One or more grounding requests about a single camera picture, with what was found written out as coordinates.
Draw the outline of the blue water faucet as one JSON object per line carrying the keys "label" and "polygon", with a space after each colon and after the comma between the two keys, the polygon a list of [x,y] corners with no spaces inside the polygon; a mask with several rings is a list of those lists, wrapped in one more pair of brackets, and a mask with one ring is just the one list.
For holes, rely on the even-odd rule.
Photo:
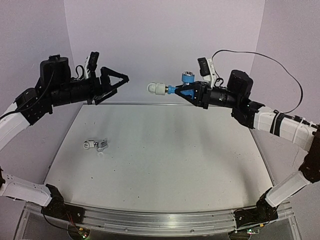
{"label": "blue water faucet", "polygon": [[[184,71],[181,75],[182,85],[178,85],[178,86],[168,85],[165,87],[165,93],[168,95],[175,94],[176,89],[187,87],[190,84],[192,84],[194,81],[195,81],[194,73],[191,71]],[[182,95],[186,97],[190,97],[191,99],[194,99],[195,91],[192,89],[182,90]]]}

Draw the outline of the small white pipe fitting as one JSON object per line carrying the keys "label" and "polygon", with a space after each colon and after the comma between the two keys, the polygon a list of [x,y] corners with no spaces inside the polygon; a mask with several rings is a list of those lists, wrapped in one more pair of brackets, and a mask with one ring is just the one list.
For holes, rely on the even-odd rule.
{"label": "small white pipe fitting", "polygon": [[147,86],[147,91],[151,94],[158,96],[164,96],[167,93],[167,87],[164,83],[161,82],[151,82]]}

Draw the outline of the chrome water faucet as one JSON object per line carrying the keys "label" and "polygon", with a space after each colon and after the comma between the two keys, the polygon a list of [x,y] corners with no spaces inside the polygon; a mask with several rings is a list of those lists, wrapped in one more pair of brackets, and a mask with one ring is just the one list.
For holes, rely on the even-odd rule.
{"label": "chrome water faucet", "polygon": [[103,151],[109,147],[108,140],[103,139],[103,140],[95,141],[94,147],[99,154],[103,153]]}

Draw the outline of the white pipe elbow fitting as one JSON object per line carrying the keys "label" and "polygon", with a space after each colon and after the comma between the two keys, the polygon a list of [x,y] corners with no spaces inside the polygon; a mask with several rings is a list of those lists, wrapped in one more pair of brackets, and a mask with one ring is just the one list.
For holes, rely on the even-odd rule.
{"label": "white pipe elbow fitting", "polygon": [[92,149],[95,147],[95,141],[94,140],[87,140],[83,143],[83,148],[85,150],[88,150],[88,149]]}

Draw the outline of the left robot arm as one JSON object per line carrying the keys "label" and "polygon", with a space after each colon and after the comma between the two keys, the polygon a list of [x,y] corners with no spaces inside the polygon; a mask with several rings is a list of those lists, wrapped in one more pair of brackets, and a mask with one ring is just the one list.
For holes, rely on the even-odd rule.
{"label": "left robot arm", "polygon": [[[22,92],[0,117],[0,147],[34,125],[53,108],[86,101],[99,105],[114,96],[118,88],[129,82],[129,77],[110,68],[102,67],[96,75],[98,52],[91,52],[82,70],[71,76],[69,59],[59,54],[51,55],[40,63],[40,77],[35,87]],[[14,200],[26,201],[41,206],[44,216],[66,221],[82,220],[84,209],[65,203],[56,186],[36,184],[11,174],[0,174],[0,195]]]}

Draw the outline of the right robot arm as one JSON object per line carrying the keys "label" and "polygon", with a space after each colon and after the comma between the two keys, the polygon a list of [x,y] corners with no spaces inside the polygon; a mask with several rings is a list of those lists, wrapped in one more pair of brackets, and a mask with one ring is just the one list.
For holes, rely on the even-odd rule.
{"label": "right robot arm", "polygon": [[269,188],[249,209],[236,209],[233,216],[238,227],[267,223],[278,218],[279,205],[308,185],[320,180],[320,126],[303,117],[290,116],[250,100],[253,80],[243,71],[232,70],[226,87],[195,81],[192,72],[182,73],[182,84],[174,93],[196,107],[210,105],[231,109],[231,116],[257,137],[269,138],[262,152],[274,159],[293,158],[292,173]]}

